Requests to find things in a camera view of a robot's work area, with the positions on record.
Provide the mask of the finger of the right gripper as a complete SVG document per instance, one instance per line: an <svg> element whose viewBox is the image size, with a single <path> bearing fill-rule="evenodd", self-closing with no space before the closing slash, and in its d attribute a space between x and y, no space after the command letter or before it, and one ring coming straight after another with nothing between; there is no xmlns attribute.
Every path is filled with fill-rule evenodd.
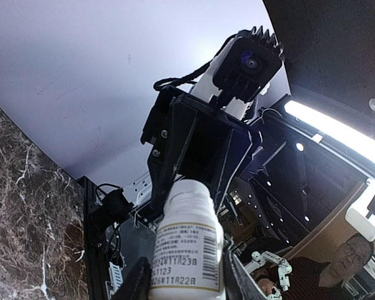
<svg viewBox="0 0 375 300"><path fill-rule="evenodd" d="M181 168L198 122L197 101L187 95L173 99L167 112L152 108L148 118L148 158L152 181L149 207L159 214Z"/></svg>
<svg viewBox="0 0 375 300"><path fill-rule="evenodd" d="M232 129L217 155L216 168L211 180L211 197L218 213L228 187L235 176L240 175L253 160L253 154L261 143L260 134L254 130Z"/></svg>

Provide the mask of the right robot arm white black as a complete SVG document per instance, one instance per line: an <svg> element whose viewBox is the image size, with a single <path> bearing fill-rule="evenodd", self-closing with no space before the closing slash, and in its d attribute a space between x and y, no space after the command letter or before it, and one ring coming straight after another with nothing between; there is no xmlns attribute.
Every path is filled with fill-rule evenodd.
<svg viewBox="0 0 375 300"><path fill-rule="evenodd" d="M178 175L203 183L219 209L232 179L253 160L261 134L197 97L166 86L149 113L141 143L152 145L148 172L111 191L102 206L90 212L90 219L101 229L123 223L139 206L142 218L157 219Z"/></svg>

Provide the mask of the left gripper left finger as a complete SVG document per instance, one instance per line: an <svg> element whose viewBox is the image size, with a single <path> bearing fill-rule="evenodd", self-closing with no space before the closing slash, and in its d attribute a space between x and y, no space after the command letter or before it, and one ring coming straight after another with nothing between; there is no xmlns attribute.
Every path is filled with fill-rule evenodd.
<svg viewBox="0 0 375 300"><path fill-rule="evenodd" d="M147 257L140 257L123 279L121 268L110 263L109 278L111 289L108 299L147 300L151 278L151 265Z"/></svg>

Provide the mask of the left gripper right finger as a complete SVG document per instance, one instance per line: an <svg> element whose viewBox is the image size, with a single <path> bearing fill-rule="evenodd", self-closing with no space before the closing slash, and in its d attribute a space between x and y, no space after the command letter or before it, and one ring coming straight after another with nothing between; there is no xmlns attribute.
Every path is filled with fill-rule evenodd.
<svg viewBox="0 0 375 300"><path fill-rule="evenodd" d="M222 268L226 299L228 300L263 300L266 296L245 270L233 253L235 243L225 240L222 249Z"/></svg>

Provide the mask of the small white pill bottle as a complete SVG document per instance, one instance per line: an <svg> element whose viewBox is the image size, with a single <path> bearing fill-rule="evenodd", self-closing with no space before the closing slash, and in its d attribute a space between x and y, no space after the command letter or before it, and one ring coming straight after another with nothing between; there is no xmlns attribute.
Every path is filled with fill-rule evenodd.
<svg viewBox="0 0 375 300"><path fill-rule="evenodd" d="M156 234L148 299L225 299L223 229L209 189L175 182Z"/></svg>

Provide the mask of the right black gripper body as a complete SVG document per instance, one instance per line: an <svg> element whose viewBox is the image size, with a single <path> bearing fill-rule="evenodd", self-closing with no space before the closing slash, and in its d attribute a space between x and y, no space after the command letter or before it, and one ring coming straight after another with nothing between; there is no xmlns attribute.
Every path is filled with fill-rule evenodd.
<svg viewBox="0 0 375 300"><path fill-rule="evenodd" d="M216 168L217 155L220 154L229 131L232 129L259 131L226 112L215 110L208 103L172 86L166 86L159 91L152 108L158 108L162 113L165 113L168 111L170 102L183 95L191 96L197 101L198 121L177 175L181 174L187 179L200 181L211 190L211 180ZM141 142L152 145L148 142L148 118L142 130Z"/></svg>

